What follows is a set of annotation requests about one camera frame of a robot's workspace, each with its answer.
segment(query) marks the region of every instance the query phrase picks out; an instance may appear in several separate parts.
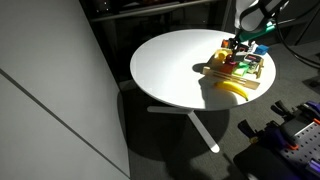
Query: round white table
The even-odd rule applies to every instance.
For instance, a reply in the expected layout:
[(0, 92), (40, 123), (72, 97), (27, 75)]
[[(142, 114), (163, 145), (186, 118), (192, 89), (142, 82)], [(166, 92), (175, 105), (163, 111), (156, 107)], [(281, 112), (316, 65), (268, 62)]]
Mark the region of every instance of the round white table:
[(213, 88), (222, 79), (201, 74), (201, 64), (209, 61), (223, 39), (233, 37), (230, 33), (203, 29), (162, 34), (141, 45), (130, 63), (136, 84), (152, 98), (173, 106), (149, 107), (149, 112), (188, 114), (213, 152), (218, 152), (219, 147), (193, 111), (230, 109), (248, 103), (264, 94), (276, 76), (274, 62), (266, 54), (259, 87), (245, 88), (248, 101), (233, 92)]

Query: gray floor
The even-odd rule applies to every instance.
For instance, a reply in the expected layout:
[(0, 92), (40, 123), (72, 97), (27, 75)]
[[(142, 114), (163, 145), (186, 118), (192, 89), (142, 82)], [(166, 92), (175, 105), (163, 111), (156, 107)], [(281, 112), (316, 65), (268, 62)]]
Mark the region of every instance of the gray floor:
[[(319, 60), (320, 41), (294, 47), (306, 57)], [(187, 116), (148, 113), (149, 105), (161, 104), (138, 88), (123, 92), (132, 180), (241, 180), (234, 156), (248, 147), (248, 139), (237, 129), (247, 119), (257, 130), (281, 117), (270, 106), (282, 100), (287, 107), (313, 100), (320, 102), (320, 86), (308, 83), (318, 71), (295, 59), (281, 45), (270, 46), (277, 68), (276, 80), (260, 98), (230, 110), (196, 112), (221, 151), (212, 153)]]

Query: table leg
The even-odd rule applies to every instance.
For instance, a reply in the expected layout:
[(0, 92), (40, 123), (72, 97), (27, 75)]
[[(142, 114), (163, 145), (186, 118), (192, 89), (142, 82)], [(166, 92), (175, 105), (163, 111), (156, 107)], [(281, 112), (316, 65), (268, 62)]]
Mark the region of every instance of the table leg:
[(207, 129), (203, 126), (200, 119), (194, 113), (193, 110), (175, 108), (175, 107), (159, 107), (159, 106), (149, 106), (148, 112), (152, 113), (168, 113), (168, 114), (186, 114), (189, 116), (189, 119), (193, 123), (193, 125), (197, 128), (203, 140), (207, 143), (210, 150), (214, 153), (218, 153), (220, 148), (215, 140), (211, 137)]

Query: yellow banana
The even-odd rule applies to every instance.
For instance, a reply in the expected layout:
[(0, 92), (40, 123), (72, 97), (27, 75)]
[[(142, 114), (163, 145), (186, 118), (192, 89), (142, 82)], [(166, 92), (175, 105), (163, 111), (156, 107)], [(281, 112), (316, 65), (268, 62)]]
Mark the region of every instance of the yellow banana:
[(248, 94), (246, 91), (243, 90), (243, 87), (236, 83), (236, 82), (232, 82), (232, 81), (220, 81), (220, 82), (216, 82), (215, 87), (220, 88), (220, 89), (224, 89), (224, 90), (228, 90), (228, 91), (232, 91), (234, 93), (239, 94), (240, 96), (244, 97), (246, 99), (246, 101), (248, 101)]

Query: green object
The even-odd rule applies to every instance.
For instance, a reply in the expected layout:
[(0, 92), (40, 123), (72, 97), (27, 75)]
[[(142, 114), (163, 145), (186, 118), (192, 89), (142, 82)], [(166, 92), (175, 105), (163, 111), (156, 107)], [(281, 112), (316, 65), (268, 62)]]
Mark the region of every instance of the green object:
[(249, 65), (243, 62), (240, 62), (237, 67), (234, 68), (232, 74), (236, 76), (243, 76), (247, 73)]
[(269, 32), (271, 32), (275, 29), (276, 29), (276, 27), (271, 22), (269, 22), (265, 26), (265, 28), (263, 30), (261, 30), (260, 32), (257, 32), (257, 33), (243, 32), (240, 34), (239, 39), (240, 39), (240, 42), (248, 41), (248, 40), (263, 36), (265, 34), (268, 34)]

